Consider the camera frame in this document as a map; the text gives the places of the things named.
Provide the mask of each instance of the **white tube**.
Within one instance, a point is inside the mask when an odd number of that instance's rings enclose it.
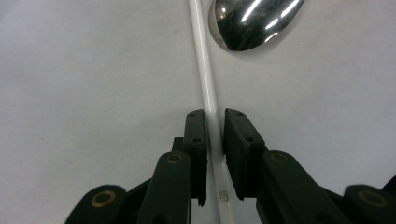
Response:
[[[212,77],[212,68],[206,44],[206,34],[202,7],[199,0],[189,0],[192,29],[195,40],[198,67],[201,77],[201,88],[204,96],[207,127],[210,138],[210,157],[218,195],[219,215],[222,224],[234,224],[233,198],[231,194],[231,178],[224,161],[222,150],[221,129],[219,126],[218,104]]]

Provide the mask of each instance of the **white surface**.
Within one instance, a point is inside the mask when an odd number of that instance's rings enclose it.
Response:
[[[219,110],[245,112],[323,187],[381,188],[396,171],[394,11],[306,0],[266,46],[235,53],[209,38]],[[63,223],[90,189],[133,188],[203,107],[187,1],[2,1],[0,78],[5,224]],[[219,223],[208,181],[193,223]],[[235,212],[259,223],[253,200]]]
[[[205,33],[205,19],[200,0],[190,0],[191,25],[194,33],[195,52],[201,79],[201,90],[204,99],[204,110],[209,131],[209,160],[212,163],[213,177],[219,206],[219,217],[222,224],[234,224],[233,182],[228,172],[222,146],[222,134],[219,122],[218,100],[213,82],[212,65]]]

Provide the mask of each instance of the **shiny metal surface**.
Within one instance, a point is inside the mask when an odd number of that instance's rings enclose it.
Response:
[[[304,0],[214,0],[209,29],[224,49],[253,49],[278,35]]]

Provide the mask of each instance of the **spoon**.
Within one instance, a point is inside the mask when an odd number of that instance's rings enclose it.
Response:
[[[209,30],[224,49],[253,49],[278,35],[304,0],[213,0]]]

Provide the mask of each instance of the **silver spoon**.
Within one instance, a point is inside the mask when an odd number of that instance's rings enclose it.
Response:
[[[224,49],[253,49],[278,35],[304,0],[213,0],[209,29]]]

